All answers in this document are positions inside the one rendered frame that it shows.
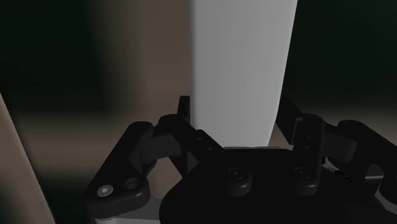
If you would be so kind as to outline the tall white cylindrical object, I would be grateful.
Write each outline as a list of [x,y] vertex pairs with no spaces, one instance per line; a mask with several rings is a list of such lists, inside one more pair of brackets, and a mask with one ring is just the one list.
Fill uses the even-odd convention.
[[191,0],[192,125],[226,147],[267,146],[298,0]]

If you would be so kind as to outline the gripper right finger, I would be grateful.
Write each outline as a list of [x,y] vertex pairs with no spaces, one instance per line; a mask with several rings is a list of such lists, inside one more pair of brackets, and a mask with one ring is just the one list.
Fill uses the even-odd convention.
[[397,145],[359,121],[331,125],[318,115],[304,113],[285,94],[275,122],[302,159],[298,166],[310,178],[319,181],[320,170],[329,162],[330,172],[397,205]]

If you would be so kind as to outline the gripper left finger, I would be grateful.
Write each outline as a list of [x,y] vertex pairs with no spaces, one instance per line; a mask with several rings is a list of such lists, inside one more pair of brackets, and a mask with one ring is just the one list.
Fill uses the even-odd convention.
[[190,98],[183,95],[177,112],[157,125],[127,127],[83,194],[88,214],[108,219],[144,207],[151,197],[148,174],[161,158],[169,158],[182,176],[162,200],[161,219],[226,216],[251,190],[251,173],[191,126]]

